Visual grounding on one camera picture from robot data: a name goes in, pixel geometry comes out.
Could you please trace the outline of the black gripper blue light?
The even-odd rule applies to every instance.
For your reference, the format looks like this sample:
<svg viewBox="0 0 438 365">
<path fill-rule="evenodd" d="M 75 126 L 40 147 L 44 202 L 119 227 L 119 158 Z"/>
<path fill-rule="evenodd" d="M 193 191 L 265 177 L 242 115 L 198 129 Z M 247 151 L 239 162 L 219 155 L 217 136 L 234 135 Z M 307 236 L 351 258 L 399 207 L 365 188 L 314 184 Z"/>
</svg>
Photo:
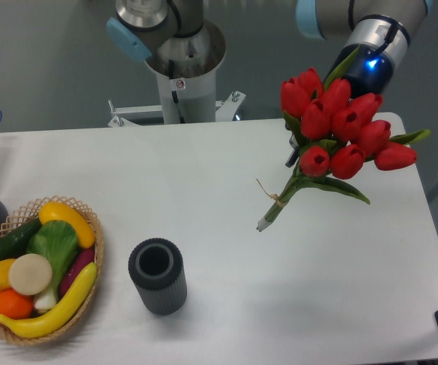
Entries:
<svg viewBox="0 0 438 365">
<path fill-rule="evenodd" d="M 369 93 L 381 94 L 395 70 L 386 48 L 385 44 L 368 46 L 359 43 L 344 47 L 325 77 L 324 85 L 329 86 L 336 78 L 342 78 L 349 81 L 352 99 Z M 285 162 L 288 168 L 297 162 L 300 150 L 295 137 L 290 137 L 289 144 L 293 150 Z"/>
</svg>

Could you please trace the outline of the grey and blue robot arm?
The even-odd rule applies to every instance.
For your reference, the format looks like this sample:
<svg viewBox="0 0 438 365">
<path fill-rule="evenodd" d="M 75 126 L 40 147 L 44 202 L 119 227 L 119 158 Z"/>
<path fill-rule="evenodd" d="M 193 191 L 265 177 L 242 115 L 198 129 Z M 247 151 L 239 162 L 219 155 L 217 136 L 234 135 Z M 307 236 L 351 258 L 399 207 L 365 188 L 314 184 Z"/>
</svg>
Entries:
<svg viewBox="0 0 438 365">
<path fill-rule="evenodd" d="M 330 72 L 349 80 L 354 97 L 380 94 L 431 9 L 429 1 L 299 1 L 300 32 L 348 40 Z M 226 43 L 205 20 L 201 1 L 118 1 L 109 37 L 155 74 L 166 124 L 231 120 L 242 94 L 216 100 L 216 72 Z"/>
</svg>

